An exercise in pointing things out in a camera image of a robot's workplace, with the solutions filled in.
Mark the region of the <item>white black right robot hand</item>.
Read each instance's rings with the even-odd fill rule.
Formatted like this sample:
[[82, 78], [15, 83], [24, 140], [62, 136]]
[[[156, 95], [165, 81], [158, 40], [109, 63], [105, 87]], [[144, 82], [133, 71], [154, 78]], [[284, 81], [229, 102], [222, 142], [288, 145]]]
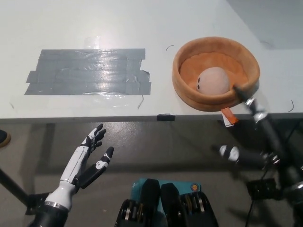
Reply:
[[284, 138], [277, 131], [270, 114], [260, 107], [256, 99], [238, 86], [233, 90], [240, 101], [250, 111], [255, 125], [261, 130], [269, 143], [267, 154], [257, 153], [230, 145], [215, 145], [214, 149], [221, 157], [241, 165], [264, 168], [275, 166], [280, 185], [284, 191], [303, 190], [303, 170], [295, 160], [295, 155], [287, 148]]

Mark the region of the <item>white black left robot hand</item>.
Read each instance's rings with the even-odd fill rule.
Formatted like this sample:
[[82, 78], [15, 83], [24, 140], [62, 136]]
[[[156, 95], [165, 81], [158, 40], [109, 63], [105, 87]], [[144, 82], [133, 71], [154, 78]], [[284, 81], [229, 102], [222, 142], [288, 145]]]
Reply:
[[103, 124], [100, 124], [85, 137], [66, 165], [59, 186], [45, 199], [45, 205], [70, 211], [72, 197], [78, 190], [88, 187], [106, 171], [114, 153], [113, 147], [109, 147], [91, 167], [85, 168], [92, 152], [102, 145], [105, 133]]

